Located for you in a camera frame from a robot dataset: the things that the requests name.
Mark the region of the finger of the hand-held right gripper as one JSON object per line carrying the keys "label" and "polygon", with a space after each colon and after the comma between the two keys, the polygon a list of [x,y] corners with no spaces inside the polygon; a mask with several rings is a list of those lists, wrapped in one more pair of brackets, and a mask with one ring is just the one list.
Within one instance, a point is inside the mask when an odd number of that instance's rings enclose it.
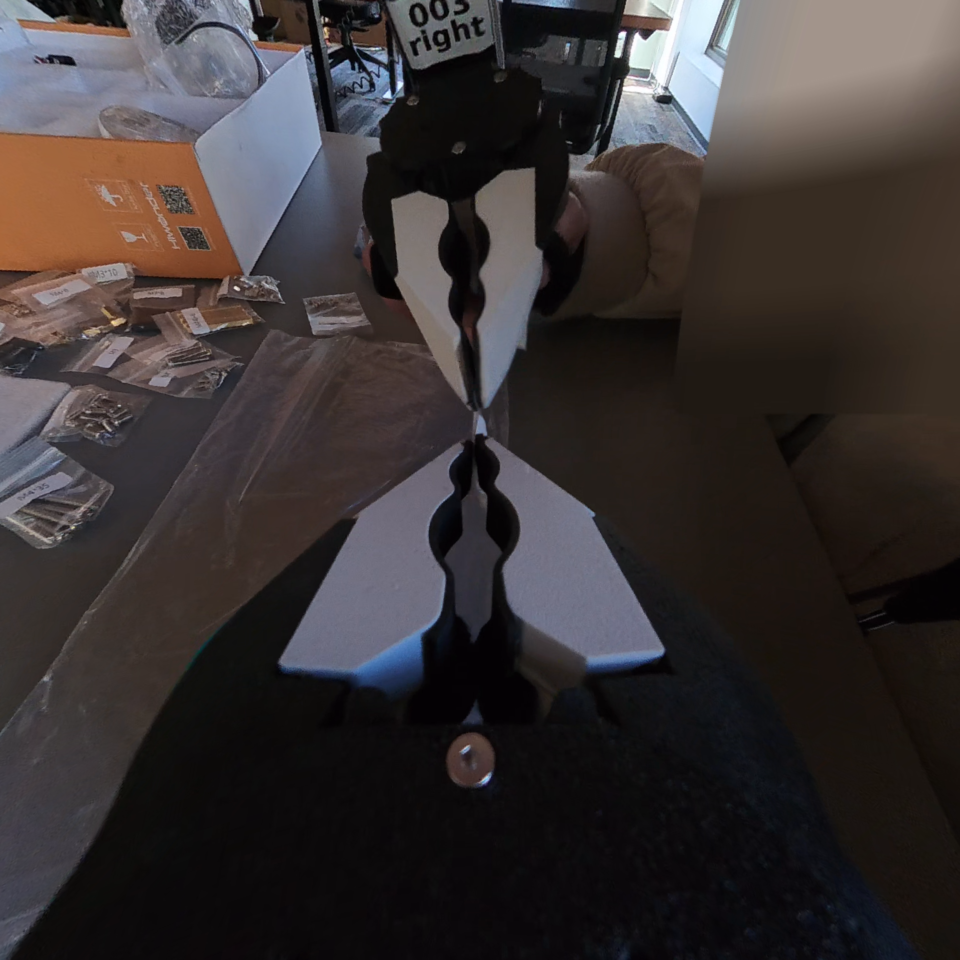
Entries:
{"label": "finger of the hand-held right gripper", "polygon": [[475,196],[475,212],[488,238],[479,268],[484,306],[476,320],[480,406],[490,407],[525,348],[526,330],[539,291],[544,256],[536,243],[536,171],[506,170]]}
{"label": "finger of the hand-held right gripper", "polygon": [[474,407],[463,332],[450,307],[453,278],[440,258],[449,204],[430,194],[407,194],[391,201],[391,214],[396,285],[446,381],[465,406]]}

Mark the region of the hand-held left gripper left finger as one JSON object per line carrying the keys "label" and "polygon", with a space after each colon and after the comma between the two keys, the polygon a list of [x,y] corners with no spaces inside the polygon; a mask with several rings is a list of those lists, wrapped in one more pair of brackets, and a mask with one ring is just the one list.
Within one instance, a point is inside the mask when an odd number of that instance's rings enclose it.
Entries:
{"label": "hand-held left gripper left finger", "polygon": [[466,657],[448,564],[474,444],[457,442],[361,510],[279,659],[286,674],[423,687]]}

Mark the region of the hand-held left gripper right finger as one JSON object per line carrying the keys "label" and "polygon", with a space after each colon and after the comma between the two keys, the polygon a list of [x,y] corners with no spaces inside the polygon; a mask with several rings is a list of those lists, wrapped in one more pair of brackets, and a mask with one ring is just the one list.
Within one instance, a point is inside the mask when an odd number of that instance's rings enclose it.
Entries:
{"label": "hand-held left gripper right finger", "polygon": [[573,687],[665,656],[589,507],[481,435],[477,479],[486,533],[501,551],[481,637],[492,669],[539,687]]}

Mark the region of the person's right forearm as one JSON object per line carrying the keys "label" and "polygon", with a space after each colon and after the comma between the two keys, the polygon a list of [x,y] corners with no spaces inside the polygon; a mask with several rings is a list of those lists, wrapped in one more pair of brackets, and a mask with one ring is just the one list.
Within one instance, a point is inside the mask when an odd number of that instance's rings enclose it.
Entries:
{"label": "person's right forearm", "polygon": [[569,252],[554,230],[534,312],[551,320],[678,319],[682,314],[705,158],[668,143],[603,152],[570,174],[589,217]]}

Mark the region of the black chair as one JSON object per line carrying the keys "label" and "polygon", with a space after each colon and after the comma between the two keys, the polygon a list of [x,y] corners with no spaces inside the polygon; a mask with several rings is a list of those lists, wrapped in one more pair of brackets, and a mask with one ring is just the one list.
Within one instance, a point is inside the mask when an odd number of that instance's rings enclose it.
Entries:
{"label": "black chair", "polygon": [[504,1],[506,64],[537,79],[570,154],[594,149],[609,117],[624,1]]}

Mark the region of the large clear plastic bag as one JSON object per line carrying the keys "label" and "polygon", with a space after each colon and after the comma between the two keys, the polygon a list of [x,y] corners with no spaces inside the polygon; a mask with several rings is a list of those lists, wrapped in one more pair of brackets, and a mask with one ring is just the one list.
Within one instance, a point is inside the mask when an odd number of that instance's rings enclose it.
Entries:
{"label": "large clear plastic bag", "polygon": [[423,346],[273,331],[212,398],[155,394],[119,447],[67,443],[114,491],[54,548],[2,530],[2,725],[70,664],[108,721],[156,711],[240,607],[472,420]]}

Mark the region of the bubble wrap bundle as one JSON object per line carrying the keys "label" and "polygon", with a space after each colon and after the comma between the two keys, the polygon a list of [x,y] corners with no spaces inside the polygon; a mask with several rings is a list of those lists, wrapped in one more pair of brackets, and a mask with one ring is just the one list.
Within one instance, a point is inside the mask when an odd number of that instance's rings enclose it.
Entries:
{"label": "bubble wrap bundle", "polygon": [[269,77],[241,1],[124,1],[150,83],[175,95],[243,100]]}

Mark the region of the plastic wrapped round part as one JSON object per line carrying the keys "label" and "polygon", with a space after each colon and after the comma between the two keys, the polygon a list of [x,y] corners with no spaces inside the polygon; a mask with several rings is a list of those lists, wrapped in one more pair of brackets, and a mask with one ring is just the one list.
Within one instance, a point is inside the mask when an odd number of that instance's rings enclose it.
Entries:
{"label": "plastic wrapped round part", "polygon": [[101,136],[118,141],[189,143],[202,135],[197,129],[140,107],[111,104],[99,111]]}

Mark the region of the pile of clear hardware packets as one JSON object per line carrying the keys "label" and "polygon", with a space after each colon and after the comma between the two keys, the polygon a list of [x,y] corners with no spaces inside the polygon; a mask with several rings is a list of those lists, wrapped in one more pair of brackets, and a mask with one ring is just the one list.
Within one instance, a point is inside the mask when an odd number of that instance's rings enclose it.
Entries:
{"label": "pile of clear hardware packets", "polygon": [[153,395],[212,399],[243,366],[213,337],[254,328],[265,321],[258,306],[283,304],[269,274],[145,285],[123,261],[3,283],[2,374],[71,390],[36,436],[2,454],[2,529],[37,549],[77,535],[114,486],[64,445],[123,445]]}

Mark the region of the orange cardboard box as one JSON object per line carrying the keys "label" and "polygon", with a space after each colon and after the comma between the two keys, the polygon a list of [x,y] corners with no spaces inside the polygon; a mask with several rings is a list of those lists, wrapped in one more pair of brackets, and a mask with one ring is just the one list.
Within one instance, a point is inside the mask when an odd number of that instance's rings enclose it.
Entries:
{"label": "orange cardboard box", "polygon": [[[125,30],[2,17],[2,270],[250,272],[322,145],[306,51],[257,47],[269,77],[246,99],[185,97],[150,83]],[[110,105],[201,136],[103,138]]]}

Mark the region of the white foam sheet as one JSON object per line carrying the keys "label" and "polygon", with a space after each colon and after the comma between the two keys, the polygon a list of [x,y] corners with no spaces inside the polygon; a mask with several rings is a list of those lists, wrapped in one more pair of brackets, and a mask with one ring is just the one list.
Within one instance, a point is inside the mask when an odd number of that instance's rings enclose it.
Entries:
{"label": "white foam sheet", "polygon": [[1,454],[37,436],[71,387],[1,374]]}

